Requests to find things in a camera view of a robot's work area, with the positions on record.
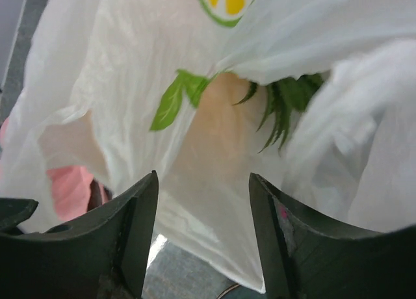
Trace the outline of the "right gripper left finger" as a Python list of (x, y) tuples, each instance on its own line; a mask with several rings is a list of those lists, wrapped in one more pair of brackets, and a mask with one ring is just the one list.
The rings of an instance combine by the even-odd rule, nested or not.
[(159, 180), (151, 172), (115, 199), (45, 233), (1, 233), (2, 298), (140, 298)]

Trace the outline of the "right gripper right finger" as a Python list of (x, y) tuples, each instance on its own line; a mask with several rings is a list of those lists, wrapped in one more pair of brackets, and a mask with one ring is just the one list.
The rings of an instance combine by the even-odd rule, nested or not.
[(258, 174), (250, 205), (267, 298), (414, 298), (415, 227), (358, 228), (284, 194)]

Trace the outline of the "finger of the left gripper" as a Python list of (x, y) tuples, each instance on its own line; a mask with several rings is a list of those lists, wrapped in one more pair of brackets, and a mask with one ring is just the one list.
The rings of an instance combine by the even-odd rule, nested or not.
[(25, 198), (1, 198), (1, 233), (16, 228), (28, 220), (38, 207), (38, 202)]

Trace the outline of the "white plastic bag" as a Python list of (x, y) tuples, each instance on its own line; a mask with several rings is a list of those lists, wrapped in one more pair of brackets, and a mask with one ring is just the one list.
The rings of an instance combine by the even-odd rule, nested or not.
[(24, 230), (156, 171), (157, 230), (262, 292), (252, 172), (353, 226), (415, 223), (415, 0), (49, 0), (1, 146)]

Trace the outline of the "fake fruit green leaves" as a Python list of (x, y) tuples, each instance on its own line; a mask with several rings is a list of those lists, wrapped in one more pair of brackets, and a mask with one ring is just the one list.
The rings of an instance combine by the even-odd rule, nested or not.
[(299, 78), (282, 78), (265, 85), (265, 110), (257, 130), (260, 130), (270, 115), (274, 124), (262, 150), (279, 142), (281, 151), (291, 131), (291, 116), (294, 112), (304, 113), (312, 97), (324, 84), (323, 73), (307, 73)]

